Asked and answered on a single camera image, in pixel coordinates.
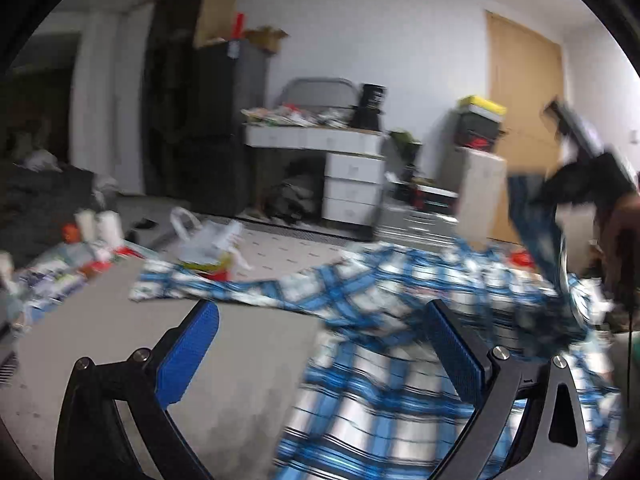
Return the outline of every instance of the stacked storage box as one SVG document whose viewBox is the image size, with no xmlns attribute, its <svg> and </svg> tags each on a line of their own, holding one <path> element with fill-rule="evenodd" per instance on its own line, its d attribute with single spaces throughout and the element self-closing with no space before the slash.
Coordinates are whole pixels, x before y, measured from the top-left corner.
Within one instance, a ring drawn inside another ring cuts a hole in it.
<svg viewBox="0 0 640 480">
<path fill-rule="evenodd" d="M 492 152 L 507 108 L 477 95 L 461 99 L 458 105 L 460 118 L 454 142 L 464 148 Z"/>
<path fill-rule="evenodd" d="M 328 153 L 322 218 L 372 225 L 380 203 L 384 169 L 381 156 Z"/>
</svg>

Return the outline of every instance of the wooden door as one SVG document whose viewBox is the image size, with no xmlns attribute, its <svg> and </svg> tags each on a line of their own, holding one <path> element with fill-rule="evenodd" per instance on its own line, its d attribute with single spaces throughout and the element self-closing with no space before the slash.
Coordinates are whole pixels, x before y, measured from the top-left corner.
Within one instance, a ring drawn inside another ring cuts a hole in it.
<svg viewBox="0 0 640 480">
<path fill-rule="evenodd" d="M 490 99 L 507 107 L 495 153 L 507 161 L 507 172 L 548 173 L 558 166 L 555 130 L 541 115 L 556 96 L 563 97 L 562 51 L 526 27 L 487 12 L 490 44 Z M 506 183 L 495 213 L 492 238 L 519 243 L 509 222 Z"/>
</svg>

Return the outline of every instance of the black refrigerator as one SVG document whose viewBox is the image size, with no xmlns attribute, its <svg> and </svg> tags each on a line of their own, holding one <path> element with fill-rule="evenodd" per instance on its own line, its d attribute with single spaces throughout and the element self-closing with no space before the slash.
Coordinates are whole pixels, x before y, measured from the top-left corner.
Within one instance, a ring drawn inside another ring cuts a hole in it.
<svg viewBox="0 0 640 480">
<path fill-rule="evenodd" d="M 146 192 L 187 200 L 194 212 L 235 216 L 250 201 L 241 110 L 264 106 L 269 54 L 246 40 L 197 50 L 191 38 L 174 43 L 182 47 L 157 53 L 160 68 L 150 78 L 156 105 L 147 108 L 156 117 Z"/>
<path fill-rule="evenodd" d="M 268 54 L 248 41 L 195 51 L 192 127 L 178 146 L 180 195 L 198 213 L 235 216 L 250 201 L 241 110 L 264 106 Z"/>
</svg>

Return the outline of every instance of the clothes on floor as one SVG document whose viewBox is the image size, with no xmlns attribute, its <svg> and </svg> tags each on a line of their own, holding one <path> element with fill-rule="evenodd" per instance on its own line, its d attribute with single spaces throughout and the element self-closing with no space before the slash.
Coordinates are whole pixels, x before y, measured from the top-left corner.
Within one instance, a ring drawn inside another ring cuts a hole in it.
<svg viewBox="0 0 640 480">
<path fill-rule="evenodd" d="M 275 479 L 430 475 L 473 413 L 429 344 L 422 313 L 434 297 L 489 347 L 505 346 L 521 359 L 566 358 L 597 478 L 614 460 L 619 394 L 601 378 L 608 371 L 603 352 L 585 339 L 594 309 L 588 290 L 574 280 L 570 293 L 584 322 L 549 282 L 507 267 L 492 250 L 477 253 L 459 242 L 442 255 L 371 244 L 335 264 L 251 283 L 210 282 L 150 260 L 130 298 L 239 301 L 324 319 L 276 452 Z M 524 402 L 514 405 L 481 478 L 499 471 L 523 409 Z"/>
</svg>

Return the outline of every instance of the blue gripper pad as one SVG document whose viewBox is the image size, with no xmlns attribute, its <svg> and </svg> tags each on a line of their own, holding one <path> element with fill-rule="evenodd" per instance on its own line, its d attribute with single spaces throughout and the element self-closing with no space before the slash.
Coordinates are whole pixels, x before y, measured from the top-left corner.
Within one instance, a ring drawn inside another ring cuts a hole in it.
<svg viewBox="0 0 640 480">
<path fill-rule="evenodd" d="M 429 341 L 460 399 L 479 408 L 484 399 L 484 370 L 434 301 L 427 304 L 425 316 Z"/>
<path fill-rule="evenodd" d="M 165 356 L 156 374 L 156 397 L 163 410 L 182 398 L 219 325 L 218 307 L 207 301 Z"/>
</svg>

